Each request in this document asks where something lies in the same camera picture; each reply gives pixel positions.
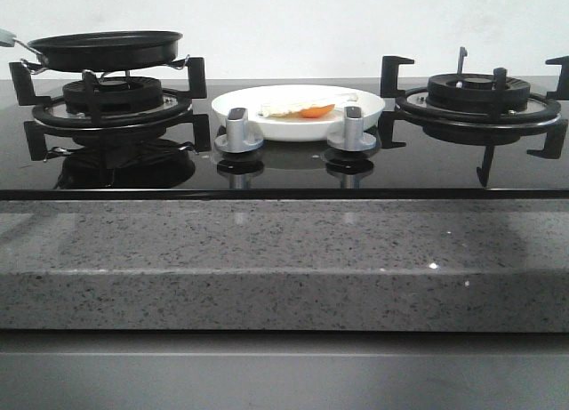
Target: white bowl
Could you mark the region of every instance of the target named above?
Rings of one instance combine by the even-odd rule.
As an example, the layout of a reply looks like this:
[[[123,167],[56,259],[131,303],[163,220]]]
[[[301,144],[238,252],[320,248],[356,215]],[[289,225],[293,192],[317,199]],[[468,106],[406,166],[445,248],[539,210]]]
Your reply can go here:
[[[278,100],[312,100],[354,92],[357,101],[336,105],[334,110],[320,118],[262,117],[260,105]],[[245,88],[222,94],[212,101],[212,108],[222,125],[232,108],[247,108],[249,122],[259,127],[263,137],[269,141],[324,141],[329,132],[341,129],[344,121],[344,106],[358,106],[362,109],[364,129],[377,124],[385,101],[370,92],[346,87],[312,84],[268,85]]]

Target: stove top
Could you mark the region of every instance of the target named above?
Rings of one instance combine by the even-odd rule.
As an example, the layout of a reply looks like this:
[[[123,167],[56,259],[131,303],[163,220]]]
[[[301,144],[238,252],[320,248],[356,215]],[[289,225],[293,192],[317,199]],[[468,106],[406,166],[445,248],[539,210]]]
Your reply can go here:
[[[486,84],[485,77],[470,78],[468,85]],[[379,78],[303,83],[307,81],[380,94]],[[399,81],[398,91],[413,92],[427,79]],[[554,76],[524,81],[537,93],[557,84]],[[106,150],[101,153],[97,145],[89,144],[90,139],[99,139],[93,138],[92,131],[66,133],[55,127],[56,131],[46,133],[37,126],[31,107],[18,106],[12,82],[2,81],[0,198],[569,196],[569,143],[563,119],[531,133],[516,127],[506,133],[485,133],[432,126],[424,118],[413,121],[413,113],[401,112],[395,99],[386,99],[378,126],[369,131],[380,144],[364,154],[347,155],[325,141],[265,141],[246,155],[223,155],[214,147],[215,138],[224,133],[224,125],[211,109],[214,98],[245,87],[290,83],[294,82],[210,81],[207,98],[193,100],[193,108],[182,112],[176,124],[135,131],[119,128],[105,135]],[[64,84],[68,81],[38,80],[36,91],[60,96]],[[183,80],[163,84],[174,91],[187,88]],[[569,117],[569,101],[559,104],[560,117]]]

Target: frying pan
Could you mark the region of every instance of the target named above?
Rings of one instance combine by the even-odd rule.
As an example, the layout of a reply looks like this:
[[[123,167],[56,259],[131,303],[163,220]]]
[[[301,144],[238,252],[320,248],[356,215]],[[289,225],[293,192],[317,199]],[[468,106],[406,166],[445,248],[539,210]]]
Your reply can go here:
[[[112,72],[164,65],[176,58],[182,34],[159,30],[51,36],[22,43],[0,29],[0,45],[20,44],[45,68],[64,72]]]

